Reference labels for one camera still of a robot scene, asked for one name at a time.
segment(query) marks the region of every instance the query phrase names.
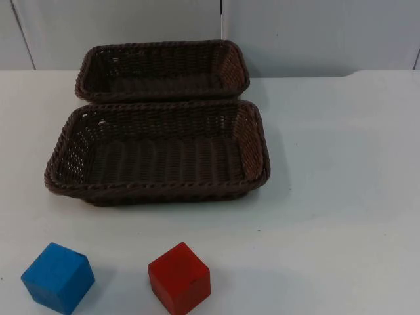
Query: wall seam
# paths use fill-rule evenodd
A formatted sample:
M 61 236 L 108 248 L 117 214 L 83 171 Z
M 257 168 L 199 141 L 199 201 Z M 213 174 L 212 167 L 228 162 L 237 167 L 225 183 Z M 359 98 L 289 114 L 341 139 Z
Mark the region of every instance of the wall seam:
M 25 34 L 24 34 L 24 30 L 22 29 L 22 24 L 20 23 L 20 19 L 19 19 L 18 11 L 16 10 L 16 7 L 14 6 L 13 0 L 10 0 L 10 5 L 11 5 L 11 7 L 12 7 L 13 14 L 14 14 L 14 18 L 16 19 L 16 23 L 17 23 L 17 24 L 18 24 L 18 26 L 19 26 L 20 34 L 22 35 L 22 38 L 23 38 L 23 40 L 24 40 L 24 42 L 25 42 L 26 50 L 28 51 L 28 55 L 29 55 L 29 58 L 30 58 L 31 63 L 32 63 L 32 68 L 33 68 L 34 70 L 36 70 L 37 68 L 35 67 L 35 62 L 33 62 L 33 57 L 32 57 L 31 51 L 30 51 L 30 49 L 29 49 L 28 42 L 26 41 L 26 37 L 25 37 Z

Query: wicker basket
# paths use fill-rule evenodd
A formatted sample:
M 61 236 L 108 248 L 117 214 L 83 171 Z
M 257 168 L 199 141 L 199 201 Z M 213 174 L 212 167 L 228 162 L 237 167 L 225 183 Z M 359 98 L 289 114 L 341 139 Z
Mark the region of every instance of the wicker basket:
M 92 48 L 75 93 L 92 103 L 205 100 L 239 96 L 248 86 L 233 42 L 180 41 Z
M 71 114 L 45 185 L 107 206 L 230 200 L 269 176 L 263 124 L 250 102 L 106 104 Z

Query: basket bottom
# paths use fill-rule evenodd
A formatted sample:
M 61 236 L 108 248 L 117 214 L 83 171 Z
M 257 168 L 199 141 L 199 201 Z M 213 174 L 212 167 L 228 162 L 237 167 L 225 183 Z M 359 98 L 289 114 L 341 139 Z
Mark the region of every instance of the basket bottom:
M 183 91 L 186 89 L 221 89 L 222 81 L 215 73 L 199 73 L 179 77 L 117 77 L 110 81 L 111 92 Z
M 114 140 L 92 148 L 88 181 L 208 183 L 245 178 L 235 139 L 215 138 Z
M 168 196 L 168 195 L 156 195 L 156 196 L 143 196 L 143 197 L 126 197 L 126 198 L 96 198 L 96 199 L 84 199 L 84 202 L 90 203 L 97 207 L 110 207 L 113 205 L 138 205 L 140 203 L 195 203 L 195 202 L 211 202 L 211 201 L 229 201 L 238 199 L 246 196 L 248 193 L 244 192 L 241 194 L 227 194 L 227 195 L 209 195 L 209 196 Z

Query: basket rim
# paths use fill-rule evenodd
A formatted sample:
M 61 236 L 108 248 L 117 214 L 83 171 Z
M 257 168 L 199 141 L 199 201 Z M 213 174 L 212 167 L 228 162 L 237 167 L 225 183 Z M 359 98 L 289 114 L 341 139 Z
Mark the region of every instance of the basket rim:
M 66 153 L 68 144 L 70 142 L 70 135 L 72 129 L 77 122 L 77 119 L 80 118 L 86 112 L 93 111 L 112 111 L 118 108 L 119 111 L 133 111 L 141 109 L 160 109 L 160 108 L 191 108 L 191 106 L 208 106 L 208 105 L 223 105 L 223 104 L 237 104 L 238 106 L 247 106 L 250 108 L 254 115 L 254 120 L 258 125 L 257 131 L 259 134 L 260 144 L 262 146 L 262 167 L 258 176 L 252 180 L 240 180 L 240 181 L 222 181 L 222 182 L 161 182 L 161 183 L 145 183 L 145 182 L 116 182 L 116 183 L 101 183 L 101 184 L 68 184 L 59 180 L 55 174 L 58 166 L 60 165 L 60 160 L 63 155 Z M 193 187 L 193 186 L 202 186 L 202 187 L 212 187 L 212 186 L 243 186 L 255 184 L 256 182 L 261 182 L 259 186 L 264 184 L 270 177 L 270 160 L 268 157 L 268 149 L 264 137 L 263 122 L 258 108 L 254 103 L 245 101 L 245 100 L 208 100 L 208 101 L 191 101 L 191 102 L 178 102 L 178 103 L 134 103 L 130 106 L 121 106 L 121 104 L 105 104 L 105 105 L 85 105 L 72 112 L 68 118 L 65 126 L 62 128 L 60 137 L 58 138 L 55 149 L 52 153 L 50 160 L 47 163 L 47 168 L 44 173 L 45 186 L 51 190 L 55 188 L 55 194 L 66 195 L 66 192 L 75 192 L 77 190 L 86 191 L 86 190 L 111 190 L 111 189 L 122 189 L 122 188 L 167 188 L 167 187 Z
M 239 55 L 241 67 L 244 71 L 245 82 L 241 87 L 237 89 L 225 88 L 194 88 L 194 89 L 183 89 L 179 91 L 121 91 L 121 92 L 104 92 L 104 91 L 92 91 L 84 87 L 86 76 L 89 73 L 93 56 L 99 49 L 125 49 L 131 47 L 176 47 L 176 46 L 198 46 L 198 45 L 229 45 L 233 47 Z M 82 65 L 77 75 L 75 84 L 75 93 L 77 97 L 81 99 L 92 99 L 96 97 L 110 96 L 115 97 L 154 97 L 163 95 L 169 95 L 172 97 L 184 96 L 186 91 L 191 93 L 200 93 L 203 96 L 213 96 L 215 93 L 225 95 L 236 95 L 244 92 L 250 84 L 249 71 L 243 58 L 242 50 L 233 42 L 227 39 L 210 39 L 205 41 L 162 41 L 162 42 L 150 42 L 150 43 L 124 43 L 124 44 L 111 44 L 111 45 L 99 45 L 88 50 L 85 57 L 83 58 Z

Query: woven basket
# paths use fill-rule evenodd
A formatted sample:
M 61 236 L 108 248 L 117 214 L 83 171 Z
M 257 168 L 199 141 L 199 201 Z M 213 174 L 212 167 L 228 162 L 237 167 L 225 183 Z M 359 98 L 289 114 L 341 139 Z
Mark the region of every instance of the woven basket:
M 205 100 L 239 96 L 248 86 L 233 42 L 180 41 L 92 48 L 75 93 L 92 103 Z
M 106 104 L 71 114 L 45 185 L 107 206 L 230 200 L 269 176 L 263 124 L 250 102 Z

